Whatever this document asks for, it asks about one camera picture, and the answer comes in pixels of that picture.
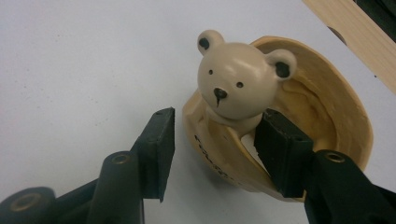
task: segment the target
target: bear head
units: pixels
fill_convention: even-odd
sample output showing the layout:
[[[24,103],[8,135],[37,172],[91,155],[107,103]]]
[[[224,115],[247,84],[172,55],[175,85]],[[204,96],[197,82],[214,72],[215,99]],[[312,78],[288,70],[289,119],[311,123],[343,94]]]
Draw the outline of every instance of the bear head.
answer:
[[[202,32],[198,50],[198,90],[211,110],[228,120],[261,115],[274,101],[279,82],[296,70],[294,55],[285,49],[264,54],[243,43],[225,43],[220,33]]]

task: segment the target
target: bear nose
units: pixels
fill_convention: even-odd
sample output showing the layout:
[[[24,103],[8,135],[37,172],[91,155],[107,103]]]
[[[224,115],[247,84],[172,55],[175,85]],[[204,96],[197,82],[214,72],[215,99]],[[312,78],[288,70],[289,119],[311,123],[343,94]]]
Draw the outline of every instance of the bear nose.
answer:
[[[227,91],[224,91],[220,88],[215,88],[214,93],[218,99],[224,99],[227,97]]]

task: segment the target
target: wooden board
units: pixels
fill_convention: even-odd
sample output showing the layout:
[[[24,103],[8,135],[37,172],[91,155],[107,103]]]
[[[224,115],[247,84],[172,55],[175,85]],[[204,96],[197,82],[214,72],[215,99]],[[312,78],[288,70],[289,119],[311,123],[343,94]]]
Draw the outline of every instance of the wooden board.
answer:
[[[396,44],[353,1],[303,0],[396,93]]]

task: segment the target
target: white table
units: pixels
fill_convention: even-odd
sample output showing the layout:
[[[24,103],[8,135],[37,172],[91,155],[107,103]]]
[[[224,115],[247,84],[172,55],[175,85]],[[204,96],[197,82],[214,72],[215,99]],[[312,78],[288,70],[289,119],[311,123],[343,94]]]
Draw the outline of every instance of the white table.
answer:
[[[396,97],[301,1],[0,2],[0,201],[47,186],[60,196],[128,150],[151,114],[177,110],[176,154],[163,203],[147,223],[307,223],[302,203],[219,179],[193,151],[181,108],[197,87],[205,29],[227,41],[297,39],[345,75],[371,119],[366,174],[396,191]]]

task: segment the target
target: round hole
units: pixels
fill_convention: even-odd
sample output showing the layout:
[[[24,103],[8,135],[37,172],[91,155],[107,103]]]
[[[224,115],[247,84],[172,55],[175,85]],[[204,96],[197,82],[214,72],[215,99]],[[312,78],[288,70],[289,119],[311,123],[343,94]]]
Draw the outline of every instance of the round hole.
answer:
[[[20,212],[20,211],[26,210],[26,209],[34,206],[35,204],[39,203],[40,199],[41,199],[41,194],[28,193],[28,194],[21,196],[14,202],[12,202],[10,209],[13,212]]]
[[[113,157],[113,159],[111,160],[111,162],[113,162],[114,164],[123,164],[125,162],[127,162],[130,159],[130,157],[128,155],[118,155]]]
[[[333,152],[329,152],[329,153],[327,153],[326,154],[326,158],[329,160],[329,161],[333,161],[333,162],[344,162],[346,159],[344,159],[344,157],[342,157],[342,156],[340,156],[340,155],[338,155],[338,154],[335,154],[335,153],[333,153]]]
[[[244,87],[244,83],[238,82],[238,83],[236,83],[236,87],[237,88],[242,88],[242,87]]]

